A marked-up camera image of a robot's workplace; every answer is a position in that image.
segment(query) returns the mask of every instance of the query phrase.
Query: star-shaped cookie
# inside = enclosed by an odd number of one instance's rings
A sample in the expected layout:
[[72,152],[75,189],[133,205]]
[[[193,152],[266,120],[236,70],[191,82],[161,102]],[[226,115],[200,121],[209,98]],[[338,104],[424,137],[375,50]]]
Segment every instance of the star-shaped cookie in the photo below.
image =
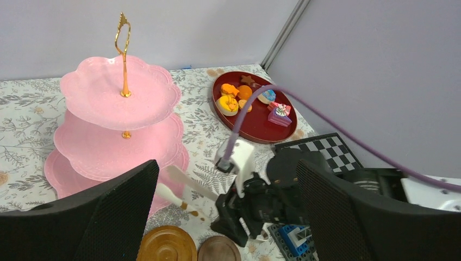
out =
[[251,78],[250,75],[244,76],[242,75],[242,80],[240,80],[242,83],[245,83],[246,85],[250,86],[252,83],[254,83],[254,80]]

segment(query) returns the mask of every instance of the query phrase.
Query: pink scalloped plate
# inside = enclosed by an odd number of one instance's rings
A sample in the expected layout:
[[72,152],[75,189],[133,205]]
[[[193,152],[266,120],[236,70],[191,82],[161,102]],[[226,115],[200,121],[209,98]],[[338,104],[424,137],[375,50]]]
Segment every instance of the pink scalloped plate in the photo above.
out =
[[128,89],[122,97],[123,59],[91,57],[61,79],[66,106],[75,116],[108,129],[130,131],[166,119],[181,98],[170,73],[127,56]]
[[[188,168],[189,154],[183,145],[181,145],[181,153],[176,157],[172,165],[178,166],[183,171],[186,171]],[[76,173],[69,160],[59,153],[58,150],[53,150],[49,154],[45,161],[43,171],[50,185],[56,190],[58,198],[68,197],[102,183],[100,181],[87,179]],[[168,178],[168,173],[166,173],[164,169],[160,170],[158,182],[166,184],[176,196],[180,198],[183,196],[184,183],[177,183],[170,180]],[[167,207],[169,204],[170,202],[154,195],[149,217],[153,216],[160,209]]]
[[80,175],[107,181],[150,159],[168,166],[180,153],[183,133],[183,123],[174,113],[124,139],[120,130],[102,128],[66,111],[64,123],[54,133],[54,145]]

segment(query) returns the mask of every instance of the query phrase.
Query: floral tablecloth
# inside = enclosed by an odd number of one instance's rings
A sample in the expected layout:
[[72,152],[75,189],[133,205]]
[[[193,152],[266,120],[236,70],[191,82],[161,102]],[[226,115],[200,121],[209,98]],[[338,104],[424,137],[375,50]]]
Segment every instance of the floral tablecloth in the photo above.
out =
[[[230,134],[210,107],[210,88],[214,79],[229,71],[245,71],[269,79],[259,65],[226,66],[206,69],[173,70],[174,81],[183,97],[175,112],[184,122],[183,143],[189,151],[188,173],[205,187],[224,193],[233,181],[214,170],[217,148]],[[54,149],[53,133],[64,120],[65,101],[59,91],[59,78],[0,82],[0,212],[28,210],[57,199],[43,175],[43,163]],[[290,140],[315,135],[298,113],[298,127]],[[269,145],[255,144],[257,170],[264,172],[273,156]],[[213,219],[214,203],[189,187],[183,198]],[[176,206],[158,211],[147,221],[145,232],[162,225],[179,226],[187,231],[197,247],[217,235]],[[242,260],[283,260],[272,239],[248,243],[239,248]]]

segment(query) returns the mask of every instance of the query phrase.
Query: gold handle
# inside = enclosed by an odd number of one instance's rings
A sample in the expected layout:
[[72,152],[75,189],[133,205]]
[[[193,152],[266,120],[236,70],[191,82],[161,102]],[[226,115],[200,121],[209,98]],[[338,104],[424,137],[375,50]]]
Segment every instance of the gold handle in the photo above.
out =
[[[128,36],[127,36],[127,41],[125,42],[125,49],[124,51],[122,51],[118,47],[117,42],[119,41],[120,30],[125,24],[128,25]],[[115,48],[117,49],[119,54],[122,55],[122,58],[123,58],[123,90],[120,92],[120,94],[123,97],[131,96],[131,92],[128,90],[128,79],[127,79],[127,49],[129,45],[130,33],[131,33],[131,24],[128,22],[125,15],[123,13],[120,13],[119,27],[117,28],[117,34],[115,35]]]

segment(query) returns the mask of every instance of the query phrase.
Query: blue lego block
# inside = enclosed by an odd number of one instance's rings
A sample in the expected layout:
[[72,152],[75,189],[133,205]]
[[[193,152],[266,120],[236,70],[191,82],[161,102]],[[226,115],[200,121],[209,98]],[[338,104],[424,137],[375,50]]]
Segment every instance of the blue lego block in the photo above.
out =
[[288,249],[290,250],[291,254],[294,257],[298,257],[298,256],[304,254],[306,251],[309,250],[309,245],[307,245],[306,242],[304,242],[299,247],[295,247],[295,245],[293,244],[293,242],[289,238],[288,233],[290,233],[291,231],[293,231],[297,227],[299,227],[300,229],[304,228],[303,226],[286,225],[286,226],[281,227],[278,230],[278,232],[280,233],[280,236],[283,238],[283,240],[285,241],[286,246],[288,247]]

